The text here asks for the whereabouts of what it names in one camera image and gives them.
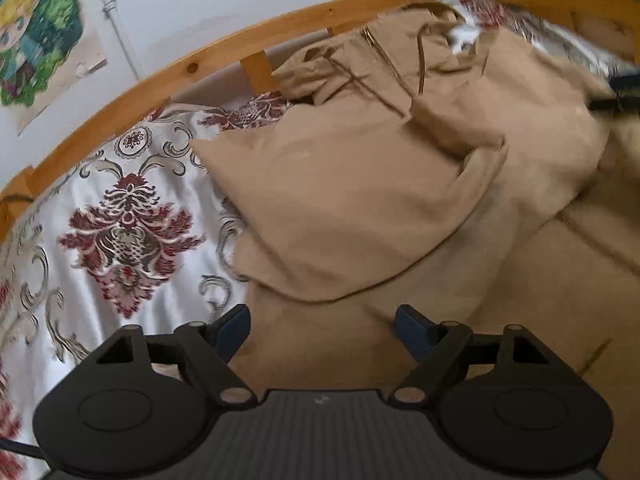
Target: tan jacket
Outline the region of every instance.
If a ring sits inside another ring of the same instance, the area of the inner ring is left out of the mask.
[[[306,47],[274,76],[314,106],[192,142],[249,225],[254,327],[232,365],[257,390],[393,387],[414,365],[396,307],[468,320],[596,169],[607,131],[584,102],[604,81],[506,30],[453,56],[455,17],[432,10]]]

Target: wooden headboard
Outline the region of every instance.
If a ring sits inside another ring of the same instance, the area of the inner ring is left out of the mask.
[[[37,197],[61,174],[116,134],[124,133],[170,95],[216,70],[239,61],[256,93],[276,89],[265,49],[326,28],[340,34],[375,18],[380,12],[409,0],[335,0],[283,14],[217,40],[174,62],[113,100],[70,134],[36,168],[20,172],[0,199],[9,194]],[[640,64],[640,2],[635,0],[497,0],[521,6],[554,23],[575,30],[575,15],[588,14],[623,23],[636,37],[636,63]],[[0,239],[28,206],[25,202],[0,204]]]

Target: bed sheet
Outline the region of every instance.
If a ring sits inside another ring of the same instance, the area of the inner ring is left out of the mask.
[[[635,67],[561,27],[491,0],[440,0],[465,17],[452,47],[498,25],[604,76]],[[239,214],[188,146],[222,130],[278,120],[264,94],[238,110],[171,105],[61,176],[0,248],[0,436],[35,444],[39,400],[127,323],[170,333],[244,300],[230,267]],[[31,480],[42,461],[0,452],[0,477]]]

